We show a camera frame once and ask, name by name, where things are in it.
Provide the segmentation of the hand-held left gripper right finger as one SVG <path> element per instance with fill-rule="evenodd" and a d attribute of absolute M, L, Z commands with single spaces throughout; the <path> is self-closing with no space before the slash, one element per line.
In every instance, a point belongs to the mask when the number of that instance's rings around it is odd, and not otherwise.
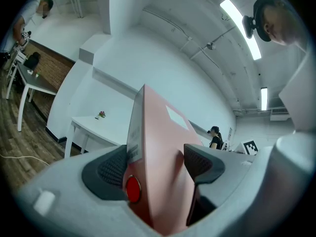
<path fill-rule="evenodd" d="M 207 192 L 200 188 L 210 185 L 224 172 L 224 162 L 206 152 L 208 148 L 195 144 L 184 145 L 184 165 L 194 182 L 194 193 L 186 225 L 191 226 L 217 208 Z"/>

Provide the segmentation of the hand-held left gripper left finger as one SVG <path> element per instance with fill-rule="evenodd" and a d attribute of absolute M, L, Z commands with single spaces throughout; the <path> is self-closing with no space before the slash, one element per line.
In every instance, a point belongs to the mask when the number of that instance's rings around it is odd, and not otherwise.
<path fill-rule="evenodd" d="M 127 169 L 127 146 L 106 153 L 88 164 L 82 170 L 85 186 L 102 200 L 127 200 L 123 189 L 123 177 Z"/>

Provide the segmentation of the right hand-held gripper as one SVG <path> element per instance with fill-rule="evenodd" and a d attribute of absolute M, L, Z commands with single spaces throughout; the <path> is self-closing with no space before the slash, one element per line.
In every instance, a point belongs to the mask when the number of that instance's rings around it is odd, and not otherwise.
<path fill-rule="evenodd" d="M 246 155 L 256 155 L 258 153 L 258 148 L 254 140 L 246 140 L 240 142 L 234 152 Z"/>

